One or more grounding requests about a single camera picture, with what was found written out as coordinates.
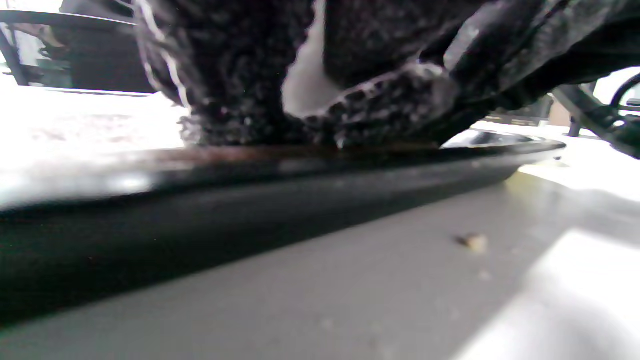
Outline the person's left hand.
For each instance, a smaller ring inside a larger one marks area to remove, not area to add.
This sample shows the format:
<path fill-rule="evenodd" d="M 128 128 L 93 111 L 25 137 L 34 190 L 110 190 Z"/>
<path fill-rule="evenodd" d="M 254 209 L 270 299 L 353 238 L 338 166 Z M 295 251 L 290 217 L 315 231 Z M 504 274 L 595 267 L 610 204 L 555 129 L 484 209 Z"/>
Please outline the person's left hand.
<path fill-rule="evenodd" d="M 340 147 L 442 145 L 487 114 L 639 64 L 637 0 L 328 0 Z"/>

